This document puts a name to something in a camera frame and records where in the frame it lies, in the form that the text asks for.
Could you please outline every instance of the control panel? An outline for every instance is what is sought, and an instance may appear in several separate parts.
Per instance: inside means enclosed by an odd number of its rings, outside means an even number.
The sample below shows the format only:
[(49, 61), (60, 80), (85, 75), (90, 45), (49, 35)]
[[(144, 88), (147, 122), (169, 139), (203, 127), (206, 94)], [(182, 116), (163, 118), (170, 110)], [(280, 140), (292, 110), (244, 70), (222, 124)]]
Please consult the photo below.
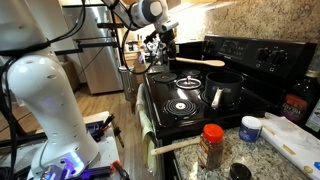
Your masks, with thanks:
[(286, 81), (304, 75), (315, 49), (314, 43), (207, 35), (202, 53)]

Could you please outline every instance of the lid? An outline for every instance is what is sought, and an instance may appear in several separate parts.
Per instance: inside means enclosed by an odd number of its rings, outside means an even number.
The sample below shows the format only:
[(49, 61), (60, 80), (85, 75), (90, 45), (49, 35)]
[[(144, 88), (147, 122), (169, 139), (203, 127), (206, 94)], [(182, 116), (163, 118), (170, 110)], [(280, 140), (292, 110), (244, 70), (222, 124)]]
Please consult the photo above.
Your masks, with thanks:
[(220, 142), (223, 134), (223, 129), (216, 124), (207, 124), (203, 128), (203, 136), (210, 142)]
[(247, 166), (241, 163), (233, 163), (230, 166), (230, 179), (232, 180), (250, 180), (251, 179), (251, 171), (247, 168)]
[(320, 77), (320, 71), (308, 70), (307, 73), (306, 73), (306, 76), (313, 77), (313, 78), (319, 78)]
[(176, 82), (176, 85), (182, 89), (195, 89), (201, 86), (201, 81), (188, 76), (187, 78), (178, 80)]
[(252, 116), (244, 116), (241, 122), (250, 129), (261, 129), (262, 127), (261, 121)]

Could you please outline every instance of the stove knob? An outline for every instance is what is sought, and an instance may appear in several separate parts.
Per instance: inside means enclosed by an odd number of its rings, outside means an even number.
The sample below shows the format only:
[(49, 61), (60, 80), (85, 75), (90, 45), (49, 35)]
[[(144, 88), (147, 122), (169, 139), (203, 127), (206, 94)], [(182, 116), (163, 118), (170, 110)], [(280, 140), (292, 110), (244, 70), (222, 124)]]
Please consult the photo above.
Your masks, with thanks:
[(269, 61), (274, 66), (283, 64), (286, 60), (286, 53), (283, 50), (272, 51)]
[(268, 48), (259, 48), (257, 50), (256, 59), (260, 62), (265, 62), (269, 57), (269, 49)]

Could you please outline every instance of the electric stove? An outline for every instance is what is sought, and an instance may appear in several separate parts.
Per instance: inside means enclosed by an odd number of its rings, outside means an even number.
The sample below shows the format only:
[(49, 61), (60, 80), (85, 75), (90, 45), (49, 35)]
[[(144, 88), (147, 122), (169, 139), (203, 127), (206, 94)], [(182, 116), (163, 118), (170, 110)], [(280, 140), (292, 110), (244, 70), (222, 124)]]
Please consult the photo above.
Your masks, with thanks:
[[(157, 147), (173, 140), (200, 135), (204, 125), (237, 127), (245, 115), (278, 115), (286, 91), (300, 81), (313, 57), (316, 44), (206, 35), (202, 42), (177, 44), (177, 56), (199, 61), (223, 60), (211, 67), (167, 60), (169, 71), (144, 75), (146, 110)], [(211, 108), (205, 96), (210, 72), (231, 71), (244, 77), (239, 102)], [(172, 152), (160, 155), (160, 179), (179, 179)]]

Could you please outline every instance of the glass bottle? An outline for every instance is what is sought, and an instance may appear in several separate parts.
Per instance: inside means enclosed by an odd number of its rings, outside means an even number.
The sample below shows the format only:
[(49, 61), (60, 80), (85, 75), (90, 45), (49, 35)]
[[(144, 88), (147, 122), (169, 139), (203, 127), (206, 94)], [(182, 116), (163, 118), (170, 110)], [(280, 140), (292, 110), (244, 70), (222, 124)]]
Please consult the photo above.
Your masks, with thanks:
[(319, 76), (319, 71), (308, 70), (303, 80), (294, 85), (286, 95), (280, 115), (303, 126), (319, 98)]
[(223, 153), (223, 129), (216, 124), (207, 124), (200, 136), (199, 164), (207, 170), (220, 167)]

